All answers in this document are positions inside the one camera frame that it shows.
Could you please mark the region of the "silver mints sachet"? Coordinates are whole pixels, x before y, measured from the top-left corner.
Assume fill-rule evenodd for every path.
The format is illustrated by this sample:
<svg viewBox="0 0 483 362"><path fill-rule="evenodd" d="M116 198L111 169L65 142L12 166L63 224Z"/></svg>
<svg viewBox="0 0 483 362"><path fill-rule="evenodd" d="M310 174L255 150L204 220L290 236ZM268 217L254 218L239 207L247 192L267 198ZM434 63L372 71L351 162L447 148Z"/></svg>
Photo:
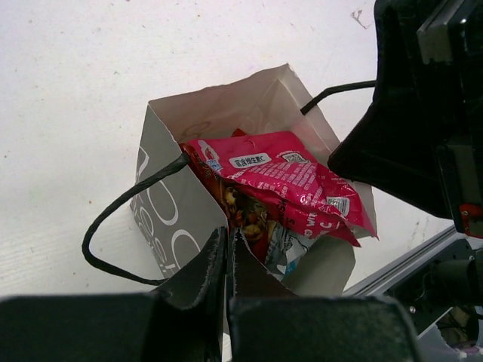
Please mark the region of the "silver mints sachet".
<svg viewBox="0 0 483 362"><path fill-rule="evenodd" d="M276 223L269 238L264 265L278 281L295 270L306 255L314 239L307 238Z"/></svg>

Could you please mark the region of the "red snack packet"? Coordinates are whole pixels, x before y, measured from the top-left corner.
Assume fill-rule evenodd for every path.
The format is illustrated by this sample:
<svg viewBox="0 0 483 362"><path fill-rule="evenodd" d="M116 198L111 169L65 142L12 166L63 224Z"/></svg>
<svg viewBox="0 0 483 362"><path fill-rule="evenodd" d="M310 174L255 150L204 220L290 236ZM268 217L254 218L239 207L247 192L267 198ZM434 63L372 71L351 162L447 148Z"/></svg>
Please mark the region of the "red snack packet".
<svg viewBox="0 0 483 362"><path fill-rule="evenodd" d="M240 228L251 252L265 260L275 222L266 206L240 189L235 178L242 171L266 164L275 157L283 133L246 134L237 129L229 138L196 139L180 148L190 158L190 167L226 214L229 226Z"/></svg>

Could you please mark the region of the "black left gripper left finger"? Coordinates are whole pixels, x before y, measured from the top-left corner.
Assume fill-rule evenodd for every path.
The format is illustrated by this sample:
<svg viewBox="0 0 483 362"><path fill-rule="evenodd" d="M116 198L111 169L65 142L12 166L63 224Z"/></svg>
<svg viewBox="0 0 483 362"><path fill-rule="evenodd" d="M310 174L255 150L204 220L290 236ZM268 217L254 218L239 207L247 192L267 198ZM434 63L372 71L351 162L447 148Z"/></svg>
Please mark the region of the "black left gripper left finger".
<svg viewBox="0 0 483 362"><path fill-rule="evenodd" d="M199 254L155 288L151 361L221 361L227 230L216 228Z"/></svg>

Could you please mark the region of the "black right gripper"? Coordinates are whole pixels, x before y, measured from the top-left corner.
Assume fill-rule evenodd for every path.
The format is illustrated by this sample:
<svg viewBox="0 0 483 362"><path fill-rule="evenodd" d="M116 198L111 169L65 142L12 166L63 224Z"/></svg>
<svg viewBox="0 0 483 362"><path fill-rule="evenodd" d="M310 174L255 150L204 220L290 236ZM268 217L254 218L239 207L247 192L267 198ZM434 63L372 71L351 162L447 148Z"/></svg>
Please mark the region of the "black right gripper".
<svg viewBox="0 0 483 362"><path fill-rule="evenodd" d="M328 166L480 238L482 3L377 1L374 20L401 34L417 99L374 101Z"/></svg>

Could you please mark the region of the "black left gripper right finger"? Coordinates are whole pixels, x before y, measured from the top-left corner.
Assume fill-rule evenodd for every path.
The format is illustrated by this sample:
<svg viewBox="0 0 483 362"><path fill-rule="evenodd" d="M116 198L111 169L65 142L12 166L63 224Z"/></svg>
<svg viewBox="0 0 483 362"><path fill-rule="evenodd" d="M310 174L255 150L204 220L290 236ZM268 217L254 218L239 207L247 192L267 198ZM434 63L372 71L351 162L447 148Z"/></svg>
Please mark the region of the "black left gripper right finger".
<svg viewBox="0 0 483 362"><path fill-rule="evenodd" d="M253 255L241 229L230 232L227 317L234 361L295 361L299 299Z"/></svg>

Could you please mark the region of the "pink small snack packet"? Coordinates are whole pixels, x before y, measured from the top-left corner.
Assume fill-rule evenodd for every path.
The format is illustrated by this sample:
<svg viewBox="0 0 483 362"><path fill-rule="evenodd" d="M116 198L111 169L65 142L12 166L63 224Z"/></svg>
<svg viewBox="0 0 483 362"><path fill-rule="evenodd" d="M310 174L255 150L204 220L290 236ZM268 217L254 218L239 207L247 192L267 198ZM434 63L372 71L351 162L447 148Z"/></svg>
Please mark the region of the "pink small snack packet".
<svg viewBox="0 0 483 362"><path fill-rule="evenodd" d="M242 171L239 188L261 201L274 222L307 238L332 235L356 246L357 231L375 236L357 191L318 163L294 133L279 132L275 157Z"/></svg>

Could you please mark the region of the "white paper coffee bag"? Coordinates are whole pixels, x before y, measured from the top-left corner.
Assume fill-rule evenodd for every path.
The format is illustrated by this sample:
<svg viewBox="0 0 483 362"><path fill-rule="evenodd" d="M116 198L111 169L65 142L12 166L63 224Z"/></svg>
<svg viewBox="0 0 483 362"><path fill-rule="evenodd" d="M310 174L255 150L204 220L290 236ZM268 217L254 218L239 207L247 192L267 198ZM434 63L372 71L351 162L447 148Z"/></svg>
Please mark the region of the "white paper coffee bag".
<svg viewBox="0 0 483 362"><path fill-rule="evenodd" d="M122 200L131 206L164 278L173 277L196 257L216 228L239 229L229 226L180 145L229 138L237 129L250 135L290 131L329 169L328 158L340 141L320 108L309 105L311 99L292 68L283 65L231 84L149 102L137 155L136 188ZM377 231L371 187L344 180L359 194ZM341 294L354 269L355 248L362 238L373 237L362 230L355 235L356 246L332 235L314 239L295 270L279 282L300 295Z"/></svg>

